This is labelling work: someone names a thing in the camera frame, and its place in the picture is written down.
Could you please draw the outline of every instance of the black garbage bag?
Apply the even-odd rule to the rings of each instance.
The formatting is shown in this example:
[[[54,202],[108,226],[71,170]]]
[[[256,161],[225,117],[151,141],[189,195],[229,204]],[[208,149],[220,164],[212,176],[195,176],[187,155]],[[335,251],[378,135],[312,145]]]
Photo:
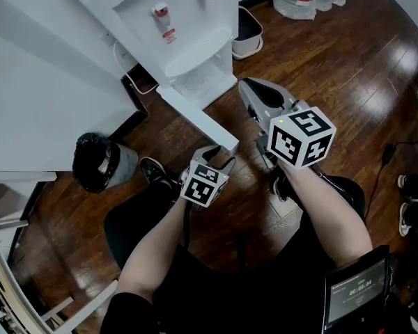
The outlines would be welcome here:
[[[91,193],[100,193],[118,168],[120,149],[116,143],[99,134],[87,133],[76,142],[72,174]]]

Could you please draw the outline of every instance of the power cord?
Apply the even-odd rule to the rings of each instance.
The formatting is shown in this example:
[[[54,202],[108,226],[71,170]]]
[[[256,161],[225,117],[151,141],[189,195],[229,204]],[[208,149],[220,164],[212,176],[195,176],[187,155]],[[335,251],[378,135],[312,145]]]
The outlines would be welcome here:
[[[398,146],[398,145],[416,145],[417,143],[418,143],[418,141],[401,141],[401,142],[398,142],[398,143],[395,143],[395,144],[392,144],[392,143],[386,144],[384,152],[383,152],[382,157],[381,157],[381,168],[378,171],[378,175],[376,176],[375,185],[373,186],[373,190],[371,191],[369,206],[367,207],[367,212],[366,212],[365,217],[367,217],[369,215],[371,201],[373,200],[373,197],[375,195],[376,187],[378,186],[379,177],[381,176],[382,169],[387,164],[389,164],[389,162],[392,160],[392,157],[393,157],[393,155],[395,154],[395,151],[396,151],[396,146]]]
[[[132,82],[133,87],[137,90],[137,92],[141,95],[145,95],[145,94],[149,94],[153,89],[155,89],[157,86],[159,86],[159,84],[157,84],[156,86],[154,86],[153,88],[147,90],[146,92],[141,92],[137,85],[135,84],[135,82],[133,81],[133,79],[130,77],[130,75],[128,75],[128,73],[124,70],[124,68],[121,67],[121,64],[119,64],[118,58],[116,57],[116,44],[118,43],[118,41],[114,41],[113,44],[113,57],[114,60],[116,62],[116,64],[119,66],[119,68],[123,71],[123,73],[125,74],[125,76]]]

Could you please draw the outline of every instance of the gray sneaker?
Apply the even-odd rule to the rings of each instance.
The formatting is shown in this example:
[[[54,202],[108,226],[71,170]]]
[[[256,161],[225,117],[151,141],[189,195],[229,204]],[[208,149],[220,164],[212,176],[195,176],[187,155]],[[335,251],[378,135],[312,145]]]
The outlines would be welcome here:
[[[398,184],[398,187],[400,189],[404,188],[404,182],[405,182],[406,177],[407,177],[406,175],[399,175],[398,178],[396,179],[396,183]]]
[[[409,207],[409,203],[403,203],[399,207],[399,234],[404,237],[409,233],[411,226],[407,225],[404,221],[404,213]]]

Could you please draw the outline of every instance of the black cable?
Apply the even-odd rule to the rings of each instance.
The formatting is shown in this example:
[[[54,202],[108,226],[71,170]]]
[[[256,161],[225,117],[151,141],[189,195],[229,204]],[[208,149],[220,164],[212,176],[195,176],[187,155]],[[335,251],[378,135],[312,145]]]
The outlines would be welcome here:
[[[382,169],[387,164],[389,164],[389,162],[392,160],[392,157],[393,157],[393,155],[395,154],[395,151],[396,151],[396,146],[398,146],[398,145],[416,145],[417,143],[418,143],[418,141],[401,141],[401,142],[395,143],[394,145],[391,144],[391,143],[388,143],[385,146],[384,152],[382,154],[382,159],[381,159],[381,168],[379,169],[378,175],[376,176],[375,185],[373,186],[373,190],[372,190],[371,195],[370,195],[369,206],[367,207],[367,212],[365,214],[365,217],[367,217],[369,215],[371,201],[373,200],[373,197],[375,195],[376,187],[378,186],[378,181],[379,181],[379,177],[381,175]]]
[[[395,147],[397,145],[416,145],[417,143],[418,143],[418,141],[412,141],[412,142],[410,142],[410,141],[402,141],[402,142],[395,143]]]

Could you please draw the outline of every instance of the water dispenser tap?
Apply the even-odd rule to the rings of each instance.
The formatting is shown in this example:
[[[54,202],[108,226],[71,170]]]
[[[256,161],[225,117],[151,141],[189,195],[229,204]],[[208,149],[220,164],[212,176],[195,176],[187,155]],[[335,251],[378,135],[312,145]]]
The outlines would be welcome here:
[[[151,8],[150,16],[156,17],[163,25],[170,25],[169,7],[166,3],[157,3]]]

